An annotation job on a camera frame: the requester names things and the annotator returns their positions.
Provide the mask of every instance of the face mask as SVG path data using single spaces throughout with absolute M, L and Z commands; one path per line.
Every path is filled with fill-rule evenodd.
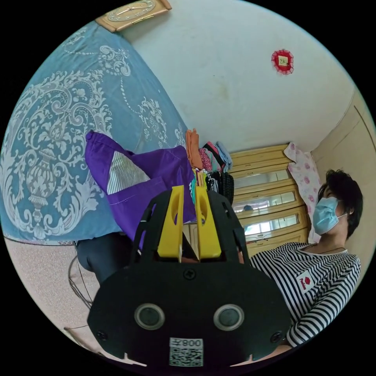
M 316 234 L 323 235 L 330 231 L 347 213 L 337 217 L 336 208 L 339 200 L 335 197 L 323 197 L 316 205 L 313 212 L 313 227 Z

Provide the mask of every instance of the screw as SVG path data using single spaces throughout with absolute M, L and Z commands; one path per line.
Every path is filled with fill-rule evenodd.
M 101 341 L 107 341 L 108 336 L 107 336 L 106 333 L 104 333 L 101 330 L 99 330 L 97 332 L 97 338 L 100 339 Z
M 193 269 L 184 270 L 183 277 L 188 281 L 196 278 L 196 272 Z
M 282 338 L 282 332 L 275 332 L 271 338 L 270 342 L 271 343 L 277 343 L 280 339 Z

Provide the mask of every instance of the logo patch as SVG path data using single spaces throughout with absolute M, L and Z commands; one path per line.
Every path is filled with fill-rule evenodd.
M 308 292 L 315 284 L 313 283 L 312 276 L 310 275 L 309 271 L 305 271 L 303 274 L 299 275 L 296 278 L 298 282 L 300 291 L 305 294 Z

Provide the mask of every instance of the qr code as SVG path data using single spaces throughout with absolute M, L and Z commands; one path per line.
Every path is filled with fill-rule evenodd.
M 170 365 L 202 367 L 204 346 L 201 339 L 170 338 Z

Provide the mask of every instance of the clock face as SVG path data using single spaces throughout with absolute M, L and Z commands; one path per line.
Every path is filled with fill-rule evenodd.
M 130 21 L 134 18 L 146 15 L 152 11 L 154 7 L 155 0 L 140 0 L 107 13 L 107 18 L 111 22 Z

